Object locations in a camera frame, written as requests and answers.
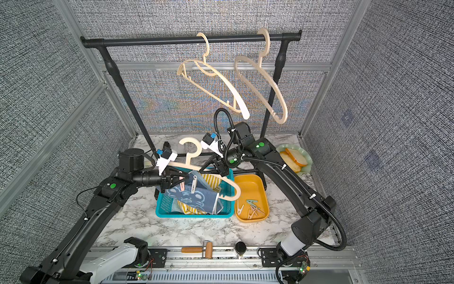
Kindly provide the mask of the salmon clothespin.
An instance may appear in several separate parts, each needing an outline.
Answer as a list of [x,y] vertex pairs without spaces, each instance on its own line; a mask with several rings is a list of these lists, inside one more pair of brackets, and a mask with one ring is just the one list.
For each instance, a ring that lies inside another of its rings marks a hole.
[[184,192],[185,191],[185,181],[179,183],[180,191]]

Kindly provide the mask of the yellow striped towel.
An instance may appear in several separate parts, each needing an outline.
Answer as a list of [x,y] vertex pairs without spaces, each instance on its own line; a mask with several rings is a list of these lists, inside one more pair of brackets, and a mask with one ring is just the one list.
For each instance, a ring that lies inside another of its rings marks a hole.
[[219,214],[221,209],[217,209],[220,201],[218,186],[222,181],[209,174],[197,175],[197,178],[196,192],[190,195],[183,194],[181,198],[177,199],[181,210],[184,214]]

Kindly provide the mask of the pale green wavy plate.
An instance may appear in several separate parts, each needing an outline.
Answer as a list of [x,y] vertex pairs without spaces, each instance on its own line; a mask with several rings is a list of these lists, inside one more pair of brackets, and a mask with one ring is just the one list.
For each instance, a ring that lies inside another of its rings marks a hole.
[[277,151],[280,154],[280,152],[285,151],[286,148],[298,150],[306,158],[306,160],[308,162],[308,165],[302,167],[301,171],[298,172],[298,174],[300,174],[300,173],[301,174],[302,173],[310,173],[311,170],[312,170],[313,160],[310,157],[309,153],[306,150],[304,150],[303,148],[301,148],[300,146],[295,145],[295,144],[282,144],[282,145],[279,145],[277,147]]

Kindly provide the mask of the orange crust bread slice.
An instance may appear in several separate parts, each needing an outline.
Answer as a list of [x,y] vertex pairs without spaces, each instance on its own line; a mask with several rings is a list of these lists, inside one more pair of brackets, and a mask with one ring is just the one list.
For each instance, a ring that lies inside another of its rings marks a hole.
[[298,166],[304,167],[308,165],[306,158],[298,150],[286,148],[285,152]]

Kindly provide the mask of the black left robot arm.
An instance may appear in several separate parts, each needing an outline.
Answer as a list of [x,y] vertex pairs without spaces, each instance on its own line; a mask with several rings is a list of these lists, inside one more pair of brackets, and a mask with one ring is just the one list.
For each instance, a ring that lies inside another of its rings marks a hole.
[[82,216],[63,241],[40,263],[27,267],[20,276],[23,284],[90,284],[95,273],[84,271],[82,263],[107,223],[138,192],[140,187],[158,186],[161,192],[188,180],[189,175],[170,167],[160,175],[145,169],[151,157],[141,149],[127,149],[118,155],[119,165],[95,187]]

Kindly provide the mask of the white clothespin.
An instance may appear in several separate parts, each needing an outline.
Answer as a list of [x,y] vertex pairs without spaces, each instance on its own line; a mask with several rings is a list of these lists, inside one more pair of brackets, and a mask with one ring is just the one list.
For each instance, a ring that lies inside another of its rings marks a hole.
[[241,216],[242,212],[243,212],[243,209],[244,209],[244,204],[241,205],[241,207],[238,207],[237,210],[236,210],[236,214],[238,216]]
[[197,176],[194,176],[193,181],[192,181],[192,186],[191,186],[191,194],[194,194],[196,192],[197,181],[198,181]]

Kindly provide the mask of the black clothes rack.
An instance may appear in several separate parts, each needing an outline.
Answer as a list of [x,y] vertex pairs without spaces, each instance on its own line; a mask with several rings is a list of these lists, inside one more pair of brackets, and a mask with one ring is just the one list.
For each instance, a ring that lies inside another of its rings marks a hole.
[[[279,79],[281,78],[281,74],[283,72],[283,68],[286,64],[286,56],[287,56],[287,49],[288,45],[292,41],[300,41],[302,36],[302,30],[299,30],[297,33],[279,33],[279,34],[271,34],[270,41],[280,41],[280,50],[275,60],[275,68],[274,68],[274,75],[273,75],[273,82],[277,85]],[[151,137],[146,130],[146,127],[135,107],[132,98],[125,86],[123,78],[120,74],[119,67],[116,62],[112,59],[108,47],[121,47],[121,46],[164,46],[164,45],[171,45],[171,44],[199,44],[202,43],[202,37],[200,36],[193,36],[193,37],[155,37],[155,38],[140,38],[140,39],[85,39],[84,36],[80,37],[80,41],[82,42],[83,46],[87,49],[97,49],[100,55],[104,60],[104,64],[106,67],[107,72],[112,77],[113,81],[121,91],[123,98],[125,99],[129,109],[132,112],[132,115],[137,122],[139,129],[142,131],[148,145],[151,148],[153,154],[156,154],[156,147],[153,144]],[[258,42],[258,41],[266,41],[265,35],[218,35],[218,36],[210,36],[208,37],[209,43],[238,43],[238,42]],[[266,133],[266,129],[268,126],[269,117],[271,112],[269,110],[266,111],[264,116],[264,121],[261,130],[261,137],[264,137]],[[264,174],[260,172],[257,168],[253,170],[238,170],[234,173],[237,174],[246,174],[246,173],[255,173],[257,174],[262,181],[264,182],[265,190],[267,189],[267,184],[265,181]]]

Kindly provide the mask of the small black lidded jar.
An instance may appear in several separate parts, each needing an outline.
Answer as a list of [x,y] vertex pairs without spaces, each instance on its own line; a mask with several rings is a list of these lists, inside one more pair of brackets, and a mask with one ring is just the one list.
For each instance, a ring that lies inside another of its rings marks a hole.
[[247,251],[247,246],[244,242],[239,241],[239,242],[235,243],[234,252],[235,252],[235,255],[237,256],[237,258],[242,258],[242,256],[245,254],[246,251]]

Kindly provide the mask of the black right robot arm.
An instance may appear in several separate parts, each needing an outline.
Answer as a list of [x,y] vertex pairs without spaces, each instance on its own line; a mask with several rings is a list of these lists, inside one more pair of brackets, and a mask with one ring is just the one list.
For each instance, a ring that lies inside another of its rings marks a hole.
[[[231,124],[227,131],[231,139],[224,151],[224,164],[235,168],[242,162],[250,162],[278,186],[300,216],[292,224],[292,232],[278,245],[284,257],[306,250],[314,243],[333,251],[343,250],[346,247],[346,235],[333,214],[336,207],[334,199],[323,198],[309,187],[269,140],[254,138],[247,123]],[[338,246],[318,240],[331,224],[338,226],[341,235]]]

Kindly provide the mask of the pink clothespin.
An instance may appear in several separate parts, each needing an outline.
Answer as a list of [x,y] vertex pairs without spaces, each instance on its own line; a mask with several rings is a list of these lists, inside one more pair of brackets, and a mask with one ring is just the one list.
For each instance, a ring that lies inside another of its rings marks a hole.
[[255,215],[259,215],[259,214],[264,215],[264,214],[265,214],[265,213],[264,213],[262,210],[260,210],[260,208],[258,208],[258,207],[251,207],[251,209],[254,209],[254,210],[255,210]]

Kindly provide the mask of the teal plastic basket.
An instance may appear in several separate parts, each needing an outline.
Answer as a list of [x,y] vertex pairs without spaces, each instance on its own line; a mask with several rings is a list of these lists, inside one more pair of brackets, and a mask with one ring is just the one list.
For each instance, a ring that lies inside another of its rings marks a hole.
[[[234,181],[234,173],[230,170],[229,175],[226,176],[231,181]],[[236,189],[230,186],[229,183],[222,181],[218,186],[222,195],[235,195]],[[169,196],[160,194],[157,199],[156,215],[160,218],[192,218],[192,219],[213,219],[221,218],[226,219],[234,215],[234,201],[220,200],[217,209],[220,212],[217,215],[197,215],[197,214],[184,214],[178,205],[177,201]]]

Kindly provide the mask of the white right arm base mount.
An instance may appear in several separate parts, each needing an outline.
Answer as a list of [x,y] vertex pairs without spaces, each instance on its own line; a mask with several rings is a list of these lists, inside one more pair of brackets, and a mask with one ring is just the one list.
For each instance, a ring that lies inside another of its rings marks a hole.
[[308,241],[301,241],[298,236],[292,231],[278,243],[277,257],[280,264],[284,261],[289,261],[294,256],[299,256],[302,252],[305,252],[311,244]]

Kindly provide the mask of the yellow plastic tray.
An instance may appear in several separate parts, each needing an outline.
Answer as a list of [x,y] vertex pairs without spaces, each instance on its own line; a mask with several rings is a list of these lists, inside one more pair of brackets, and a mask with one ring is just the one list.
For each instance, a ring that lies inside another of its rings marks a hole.
[[[264,188],[262,179],[253,174],[249,175],[236,175],[234,177],[234,182],[240,187],[241,195],[235,201],[235,215],[240,222],[243,223],[253,223],[264,221],[268,218],[270,214],[270,209],[268,206],[267,194]],[[262,210],[265,214],[254,215],[252,219],[248,219],[248,210],[252,207],[247,203],[247,200],[257,200],[258,208]],[[244,204],[244,209],[241,216],[236,214],[238,207]]]

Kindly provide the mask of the dark blue hello towel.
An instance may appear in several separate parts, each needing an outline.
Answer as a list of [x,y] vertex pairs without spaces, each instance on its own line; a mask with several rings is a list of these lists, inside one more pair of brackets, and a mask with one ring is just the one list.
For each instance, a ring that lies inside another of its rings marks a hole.
[[201,175],[197,171],[189,172],[185,182],[166,190],[165,196],[173,198],[198,213],[218,215],[223,210],[219,198],[221,180],[210,174]]

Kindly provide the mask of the mint green clothespin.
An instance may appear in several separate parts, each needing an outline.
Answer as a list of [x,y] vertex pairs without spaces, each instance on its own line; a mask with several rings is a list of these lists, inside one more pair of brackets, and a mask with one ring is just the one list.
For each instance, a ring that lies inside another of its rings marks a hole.
[[258,207],[258,201],[257,200],[247,200],[247,203],[250,204],[252,207]]

